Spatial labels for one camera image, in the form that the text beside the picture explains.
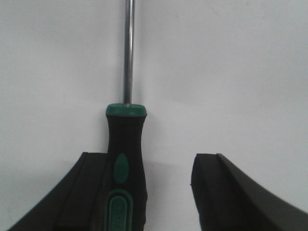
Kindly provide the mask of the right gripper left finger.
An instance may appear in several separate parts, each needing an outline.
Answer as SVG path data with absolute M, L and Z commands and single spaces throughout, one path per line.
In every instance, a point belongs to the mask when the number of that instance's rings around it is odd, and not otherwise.
M 107 154 L 83 153 L 63 179 L 10 230 L 101 231 Z

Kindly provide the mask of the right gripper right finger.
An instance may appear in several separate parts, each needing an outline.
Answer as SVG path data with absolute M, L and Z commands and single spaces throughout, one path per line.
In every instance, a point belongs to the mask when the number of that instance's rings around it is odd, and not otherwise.
M 308 214 L 255 182 L 222 154 L 197 154 L 191 187 L 203 231 L 306 231 Z

